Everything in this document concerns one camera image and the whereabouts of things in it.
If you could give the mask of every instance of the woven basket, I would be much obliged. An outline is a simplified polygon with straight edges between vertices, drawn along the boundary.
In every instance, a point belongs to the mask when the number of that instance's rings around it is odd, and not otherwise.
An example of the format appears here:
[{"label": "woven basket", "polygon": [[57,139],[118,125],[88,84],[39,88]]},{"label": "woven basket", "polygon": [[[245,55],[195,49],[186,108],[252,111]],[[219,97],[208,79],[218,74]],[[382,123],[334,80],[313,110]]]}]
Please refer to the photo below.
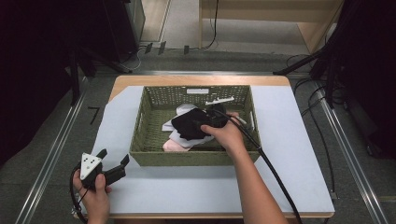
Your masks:
[{"label": "woven basket", "polygon": [[[205,102],[218,98],[233,97],[231,102],[223,103],[227,111],[235,111],[247,123],[257,127],[254,105],[249,86],[167,86],[145,87],[137,113],[131,156],[141,166],[207,166],[231,165],[232,160],[214,139],[196,145],[188,152],[165,152],[163,144],[169,139],[170,132],[163,132],[163,124],[176,115],[182,104],[194,104],[207,108]],[[258,130],[252,136],[260,143]],[[257,160],[257,149],[245,139],[250,158]]]}]

